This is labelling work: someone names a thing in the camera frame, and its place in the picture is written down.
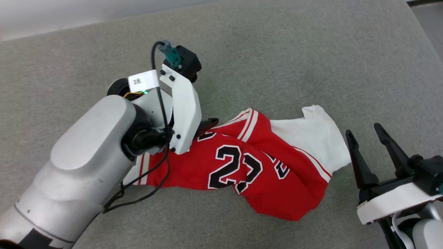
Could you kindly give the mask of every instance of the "black cable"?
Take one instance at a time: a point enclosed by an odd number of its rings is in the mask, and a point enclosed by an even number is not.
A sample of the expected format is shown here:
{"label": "black cable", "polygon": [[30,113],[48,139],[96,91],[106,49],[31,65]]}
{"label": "black cable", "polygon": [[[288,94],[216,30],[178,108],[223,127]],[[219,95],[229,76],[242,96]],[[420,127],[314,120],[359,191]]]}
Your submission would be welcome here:
{"label": "black cable", "polygon": [[161,42],[161,41],[157,41],[152,46],[152,49],[151,49],[151,65],[152,65],[152,70],[156,70],[156,68],[155,68],[155,50],[157,49],[158,45],[164,46],[165,43]]}
{"label": "black cable", "polygon": [[[158,42],[156,42],[153,46],[152,46],[152,50],[151,50],[151,64],[152,64],[152,69],[153,70],[155,70],[155,50],[156,50],[156,48],[157,48],[157,46],[158,45],[164,45],[164,42],[161,42],[161,41],[158,41]],[[161,188],[161,186],[163,185],[163,183],[166,181],[166,179],[168,178],[168,176],[169,176],[169,172],[171,171],[171,166],[170,166],[170,164],[169,164],[169,160],[167,159],[167,156],[168,156],[168,153],[169,153],[169,140],[171,139],[171,132],[170,132],[170,130],[169,130],[169,125],[168,125],[168,123],[167,123],[167,118],[166,118],[166,111],[165,111],[165,107],[164,107],[164,104],[163,104],[163,98],[162,98],[162,95],[161,95],[161,91],[160,91],[160,87],[156,87],[156,89],[157,89],[157,95],[158,95],[158,98],[159,98],[159,102],[160,102],[160,107],[161,107],[161,109],[162,109],[162,115],[163,115],[163,122],[164,122],[164,125],[165,125],[165,130],[166,130],[166,134],[167,134],[167,137],[166,137],[166,146],[165,146],[165,148],[166,148],[166,151],[165,151],[165,155],[163,156],[163,158],[152,168],[152,169],[150,169],[150,170],[148,170],[147,172],[145,172],[145,173],[143,173],[142,175],[140,175],[139,177],[137,177],[137,178],[135,178],[134,180],[132,180],[130,183],[128,183],[128,184],[126,184],[124,187],[123,187],[123,183],[121,183],[120,184],[120,191],[118,191],[105,205],[104,205],[104,210],[103,210],[103,214],[106,214],[106,213],[108,213],[109,211],[111,211],[111,210],[114,210],[114,209],[116,209],[116,208],[119,208],[119,207],[122,207],[122,206],[127,206],[127,205],[132,205],[132,204],[135,204],[135,203],[138,203],[138,202],[141,202],[141,201],[143,201],[143,200],[146,200],[146,199],[148,199],[149,197],[151,197],[152,195],[154,195],[160,188]],[[153,172],[155,169],[157,169],[158,167],[160,167],[160,165],[164,162],[164,161],[167,161],[167,167],[168,167],[168,170],[167,170],[167,173],[166,173],[166,176],[163,178],[163,180],[158,184],[158,186],[151,192],[151,193],[149,193],[149,194],[147,194],[147,195],[145,195],[145,196],[143,196],[143,197],[141,197],[140,199],[138,199],[138,200],[135,200],[135,201],[132,201],[132,202],[125,202],[125,203],[122,203],[122,204],[117,204],[117,205],[114,205],[114,206],[111,206],[112,205],[112,203],[114,202],[114,201],[116,201],[117,199],[120,199],[120,198],[122,198],[123,197],[123,195],[124,195],[124,191],[125,191],[125,189],[127,189],[129,186],[131,186],[133,183],[135,183],[135,182],[137,182],[138,180],[140,180],[140,179],[142,179],[143,177],[145,177],[145,176],[147,176],[149,173],[151,173],[151,172]]]}

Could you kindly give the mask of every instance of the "number 23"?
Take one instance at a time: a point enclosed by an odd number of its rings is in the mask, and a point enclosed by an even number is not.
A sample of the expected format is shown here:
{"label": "number 23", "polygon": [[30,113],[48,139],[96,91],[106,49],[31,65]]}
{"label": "number 23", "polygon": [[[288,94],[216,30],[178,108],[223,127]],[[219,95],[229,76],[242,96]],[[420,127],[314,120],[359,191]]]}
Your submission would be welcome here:
{"label": "number 23", "polygon": [[229,179],[228,177],[240,169],[240,148],[234,145],[223,145],[219,147],[215,158],[218,160],[226,160],[226,157],[230,157],[231,160],[209,174],[208,189],[218,189],[235,184],[235,191],[241,194],[263,171],[261,161],[249,153],[244,153],[242,163],[250,170],[246,175],[246,181],[239,181],[237,183],[236,180]]}

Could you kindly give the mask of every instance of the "red jersey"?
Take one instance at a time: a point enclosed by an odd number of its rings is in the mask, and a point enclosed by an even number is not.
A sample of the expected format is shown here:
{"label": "red jersey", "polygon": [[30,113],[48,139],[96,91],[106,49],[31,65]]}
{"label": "red jersey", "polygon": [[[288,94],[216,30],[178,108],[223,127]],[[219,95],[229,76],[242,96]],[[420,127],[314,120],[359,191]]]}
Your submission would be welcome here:
{"label": "red jersey", "polygon": [[[138,175],[163,156],[145,154]],[[271,121],[252,109],[195,139],[188,152],[170,152],[168,158],[171,171],[162,187],[213,190],[232,185],[256,212],[287,220],[299,220],[318,206],[332,174],[312,154],[273,132]],[[166,173],[164,162],[138,184],[157,186]]]}

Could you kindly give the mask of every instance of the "white wall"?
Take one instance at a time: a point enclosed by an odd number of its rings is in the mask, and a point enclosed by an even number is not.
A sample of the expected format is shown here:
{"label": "white wall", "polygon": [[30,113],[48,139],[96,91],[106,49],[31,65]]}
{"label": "white wall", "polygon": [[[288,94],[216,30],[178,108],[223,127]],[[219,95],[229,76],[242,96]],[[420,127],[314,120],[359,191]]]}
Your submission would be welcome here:
{"label": "white wall", "polygon": [[0,39],[221,0],[0,0]]}

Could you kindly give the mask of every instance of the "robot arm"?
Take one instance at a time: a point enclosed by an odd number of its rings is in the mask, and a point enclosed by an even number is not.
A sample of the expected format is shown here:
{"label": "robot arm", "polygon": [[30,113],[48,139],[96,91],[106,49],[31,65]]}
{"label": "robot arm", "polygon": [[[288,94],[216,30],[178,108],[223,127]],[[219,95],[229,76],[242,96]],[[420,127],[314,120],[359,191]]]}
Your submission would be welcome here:
{"label": "robot arm", "polygon": [[[29,188],[0,217],[0,248],[71,248],[118,191],[136,156],[160,152],[166,145],[182,154],[194,137],[217,124],[217,119],[201,123],[191,84],[201,69],[197,57],[191,52],[192,60],[172,50],[181,61],[174,68],[165,60],[160,77],[172,88],[172,97],[156,89],[132,102],[109,95],[96,103],[57,141]],[[149,74],[156,77],[156,71]],[[158,84],[155,77],[146,83]]]}
{"label": "robot arm", "polygon": [[360,221],[377,222],[390,249],[442,248],[443,222],[433,202],[443,200],[443,157],[408,157],[380,124],[375,123],[374,128],[396,168],[396,178],[380,183],[360,154],[354,135],[346,131],[360,189]]}

